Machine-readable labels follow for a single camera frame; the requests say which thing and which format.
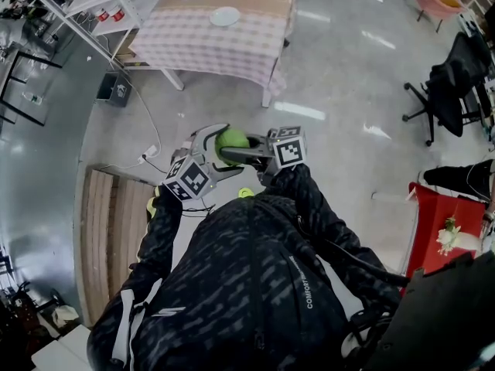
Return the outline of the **green cabbage head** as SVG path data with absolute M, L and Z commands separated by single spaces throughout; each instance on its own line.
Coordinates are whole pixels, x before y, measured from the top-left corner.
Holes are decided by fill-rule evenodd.
M 228 128 L 221 134 L 218 134 L 215 137 L 214 144 L 217 157 L 229 166 L 237 166 L 239 165 L 239 162 L 232 161 L 222 156 L 220 153 L 222 148 L 250 148 L 250 143 L 246 134 L 243 131 L 234 128 Z

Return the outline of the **person's black patterned jacket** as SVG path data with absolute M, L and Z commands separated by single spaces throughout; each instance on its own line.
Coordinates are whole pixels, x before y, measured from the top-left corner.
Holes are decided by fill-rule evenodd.
M 342 371 L 347 316 L 330 264 L 362 305 L 396 309 L 394 286 L 320 254 L 292 200 L 235 199 L 195 229 L 165 278 L 131 272 L 87 342 L 96 371 Z M 132 303 L 124 304 L 125 291 Z

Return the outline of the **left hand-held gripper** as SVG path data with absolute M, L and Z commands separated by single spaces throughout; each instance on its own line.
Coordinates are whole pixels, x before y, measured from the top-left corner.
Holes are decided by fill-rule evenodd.
M 241 166 L 217 167 L 208 158 L 207 143 L 224 133 L 228 123 L 212 124 L 194 131 L 191 140 L 172 154 L 168 173 L 162 184 L 178 200 L 198 200 L 216 188 L 217 183 L 244 171 Z

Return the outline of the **person's left forearm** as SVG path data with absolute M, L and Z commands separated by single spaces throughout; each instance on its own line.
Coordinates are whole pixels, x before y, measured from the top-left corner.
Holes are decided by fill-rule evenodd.
M 183 204 L 165 186 L 155 187 L 146 206 L 147 227 L 132 265 L 135 276 L 167 277 L 172 270 L 173 244 L 179 230 Z

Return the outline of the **table with checkered cloth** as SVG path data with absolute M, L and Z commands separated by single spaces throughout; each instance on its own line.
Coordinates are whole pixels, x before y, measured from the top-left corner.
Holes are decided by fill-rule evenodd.
M 224 6 L 241 18 L 212 25 L 211 12 Z M 158 0 L 130 48 L 154 69 L 250 80 L 263 89 L 267 106 L 286 88 L 281 58 L 294 16 L 295 0 Z

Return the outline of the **brown cardboard box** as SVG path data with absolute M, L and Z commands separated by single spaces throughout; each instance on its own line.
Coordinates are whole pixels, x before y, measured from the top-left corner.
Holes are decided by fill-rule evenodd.
M 115 58 L 121 63 L 130 63 L 135 57 L 136 54 L 131 50 L 130 45 L 133 43 L 137 32 L 130 32 L 125 38 L 123 38 Z

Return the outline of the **person's right forearm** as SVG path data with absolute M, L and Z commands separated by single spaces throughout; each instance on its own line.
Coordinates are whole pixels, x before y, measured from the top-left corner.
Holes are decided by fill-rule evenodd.
M 295 202 L 302 218 L 302 230 L 320 254 L 331 243 L 354 256 L 359 254 L 358 236 L 331 209 L 307 165 L 282 169 L 272 180 L 271 187 Z

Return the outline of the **white round plate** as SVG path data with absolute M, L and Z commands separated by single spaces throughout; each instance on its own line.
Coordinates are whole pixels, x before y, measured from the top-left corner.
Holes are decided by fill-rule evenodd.
M 241 18 L 241 12 L 230 6 L 219 7 L 211 12 L 210 23 L 214 26 L 227 27 L 237 23 Z

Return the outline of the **white power strip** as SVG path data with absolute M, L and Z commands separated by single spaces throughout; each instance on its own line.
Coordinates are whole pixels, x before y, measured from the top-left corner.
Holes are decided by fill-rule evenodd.
M 159 149 L 155 145 L 151 145 L 138 157 L 137 165 L 143 164 L 145 160 L 154 158 L 158 154 L 159 154 Z

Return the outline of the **black bin with white print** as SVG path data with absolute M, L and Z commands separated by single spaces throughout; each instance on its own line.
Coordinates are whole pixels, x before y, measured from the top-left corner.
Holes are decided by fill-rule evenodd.
M 122 72 L 107 72 L 98 89 L 96 100 L 114 107 L 126 107 L 131 84 Z

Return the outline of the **white flower bouquet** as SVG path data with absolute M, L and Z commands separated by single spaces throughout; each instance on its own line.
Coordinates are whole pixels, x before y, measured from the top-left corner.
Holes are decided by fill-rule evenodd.
M 447 256 L 457 246 L 460 229 L 454 216 L 445 220 L 445 227 L 438 232 L 436 240 L 440 244 L 439 254 Z

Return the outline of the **black mesh office chair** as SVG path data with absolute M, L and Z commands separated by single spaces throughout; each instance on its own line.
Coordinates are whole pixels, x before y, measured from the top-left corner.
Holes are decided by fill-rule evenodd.
M 482 91 L 484 80 L 493 66 L 490 50 L 483 37 L 475 32 L 467 35 L 458 32 L 445 61 L 434 65 L 428 80 L 417 90 L 411 83 L 404 83 L 421 102 L 422 109 L 403 115 L 408 122 L 426 115 L 431 146 L 435 140 L 435 127 L 442 126 L 451 134 L 460 137 L 463 128 L 473 122 L 482 121 L 488 113 L 488 96 Z

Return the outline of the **white cabinet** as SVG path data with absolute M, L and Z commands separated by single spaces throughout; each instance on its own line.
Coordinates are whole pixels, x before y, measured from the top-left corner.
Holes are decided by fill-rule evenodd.
M 77 326 L 32 355 L 34 371 L 92 371 L 87 357 L 90 330 Z

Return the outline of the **black flat device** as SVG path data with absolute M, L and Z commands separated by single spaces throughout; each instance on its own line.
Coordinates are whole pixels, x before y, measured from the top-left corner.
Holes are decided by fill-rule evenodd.
M 495 344 L 495 254 L 417 270 L 363 371 L 466 371 Z

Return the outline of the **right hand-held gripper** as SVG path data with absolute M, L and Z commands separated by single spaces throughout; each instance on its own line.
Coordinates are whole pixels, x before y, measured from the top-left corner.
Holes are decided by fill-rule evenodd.
M 222 157 L 242 165 L 258 164 L 257 176 L 263 186 L 284 168 L 306 162 L 306 135 L 302 126 L 271 128 L 265 136 L 247 134 L 250 148 L 222 148 Z

